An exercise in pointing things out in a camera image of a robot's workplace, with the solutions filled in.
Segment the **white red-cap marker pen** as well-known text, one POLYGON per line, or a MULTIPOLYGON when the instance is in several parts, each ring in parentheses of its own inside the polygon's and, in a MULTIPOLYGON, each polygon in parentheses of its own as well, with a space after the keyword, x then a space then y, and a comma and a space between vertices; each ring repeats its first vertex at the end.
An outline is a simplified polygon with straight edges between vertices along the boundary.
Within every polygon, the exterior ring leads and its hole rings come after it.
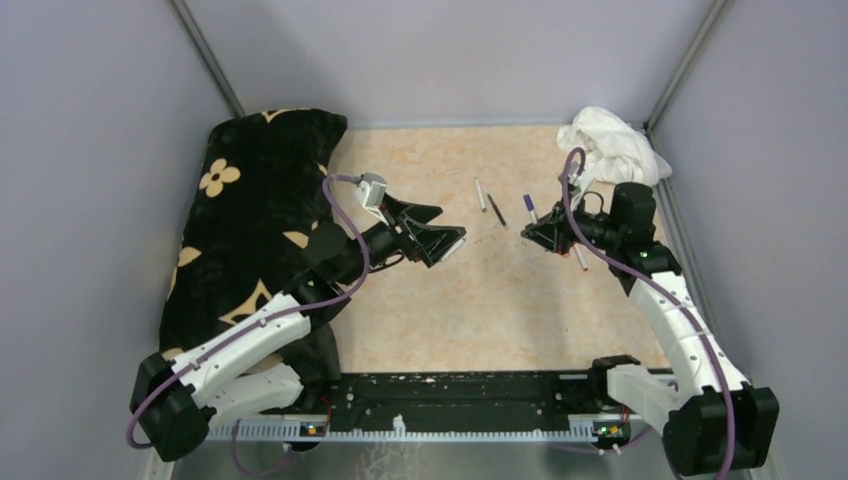
POLYGON ((582 250, 580 249, 580 247, 579 247, 577 244, 574 244, 574 245, 572 246, 572 251, 573 251, 574 255, 576 256, 576 258, 577 258, 577 260, 578 260, 578 262, 579 262, 579 265, 580 265, 581 269, 582 269, 583 271, 588 271, 588 270, 589 270, 589 266, 588 266, 588 263, 587 263, 587 261, 586 261, 586 259, 585 259, 585 256, 583 255, 582 250))

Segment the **white purple-tip marker pen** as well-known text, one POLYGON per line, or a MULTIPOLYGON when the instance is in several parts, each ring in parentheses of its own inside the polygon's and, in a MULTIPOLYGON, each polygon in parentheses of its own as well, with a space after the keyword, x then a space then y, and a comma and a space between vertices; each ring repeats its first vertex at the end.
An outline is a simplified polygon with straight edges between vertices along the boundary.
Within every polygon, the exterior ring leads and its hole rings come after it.
POLYGON ((523 195, 523 201, 524 201, 526 210, 528 212, 528 215, 530 217, 531 223, 533 225, 537 224, 539 222, 539 217, 537 215, 535 204, 533 202, 532 196, 530 194, 524 194, 523 195))

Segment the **thin black pen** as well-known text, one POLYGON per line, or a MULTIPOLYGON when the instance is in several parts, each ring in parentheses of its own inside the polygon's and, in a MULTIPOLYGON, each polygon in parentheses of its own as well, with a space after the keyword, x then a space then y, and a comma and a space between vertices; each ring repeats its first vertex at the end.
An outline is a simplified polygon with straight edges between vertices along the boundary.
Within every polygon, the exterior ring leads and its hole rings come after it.
POLYGON ((492 197, 492 195, 491 195, 491 194, 488 194, 488 193, 487 193, 487 194, 486 194, 486 196, 487 196, 487 199, 488 199, 488 201, 489 201, 489 203, 490 203, 490 206, 491 206, 492 210, 494 211, 494 213, 495 213, 495 215, 496 215, 496 217, 497 217, 497 219, 498 219, 498 221, 499 221, 500 225, 501 225, 501 226, 502 226, 505 230, 508 230, 508 229, 509 229, 509 227, 508 227, 508 223, 506 222, 506 219, 505 219, 505 217, 504 217, 503 213, 501 212, 501 209, 500 209, 500 208, 499 208, 499 206, 497 205, 497 203, 496 203, 495 199, 492 197))

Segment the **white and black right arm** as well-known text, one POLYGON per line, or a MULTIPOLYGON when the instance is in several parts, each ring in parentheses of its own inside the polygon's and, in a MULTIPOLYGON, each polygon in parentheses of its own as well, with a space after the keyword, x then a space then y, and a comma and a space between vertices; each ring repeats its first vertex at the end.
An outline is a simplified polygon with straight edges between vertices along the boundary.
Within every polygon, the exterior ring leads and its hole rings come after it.
POLYGON ((619 405, 660 434, 673 470, 683 476, 754 469, 767 460, 780 406, 727 358, 690 295, 682 267, 655 238, 650 187, 614 187, 608 211, 589 213, 574 185, 551 211, 521 232, 544 250, 563 254, 583 245, 610 268, 627 298, 648 320, 675 375, 660 383, 627 355, 594 361, 586 385, 600 412, 619 405))

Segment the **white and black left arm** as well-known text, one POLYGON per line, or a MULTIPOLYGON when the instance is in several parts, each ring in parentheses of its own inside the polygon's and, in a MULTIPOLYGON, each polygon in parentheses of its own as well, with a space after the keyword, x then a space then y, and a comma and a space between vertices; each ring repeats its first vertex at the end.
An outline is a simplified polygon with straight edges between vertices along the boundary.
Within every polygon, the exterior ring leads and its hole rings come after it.
POLYGON ((366 231, 346 214, 320 224, 308 237, 306 268, 256 312, 173 359, 144 358, 133 387, 126 440, 171 462, 197 449, 215 428, 246 416, 291 407, 308 413, 320 386, 280 362, 250 373, 265 357, 330 323, 351 301, 378 262, 401 255, 431 268, 465 241, 461 226, 434 224, 434 205, 389 194, 368 202, 377 218, 366 231))

